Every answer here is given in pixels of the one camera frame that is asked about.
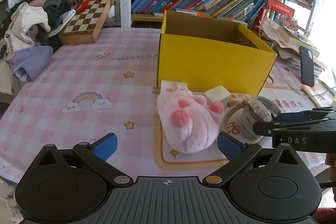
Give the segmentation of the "person hand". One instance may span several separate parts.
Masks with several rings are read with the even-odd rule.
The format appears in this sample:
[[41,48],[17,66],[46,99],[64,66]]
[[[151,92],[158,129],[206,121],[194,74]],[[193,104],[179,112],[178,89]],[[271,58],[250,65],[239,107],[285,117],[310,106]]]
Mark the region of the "person hand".
[[329,177],[332,182],[336,181],[335,154],[326,154],[325,164],[329,166]]

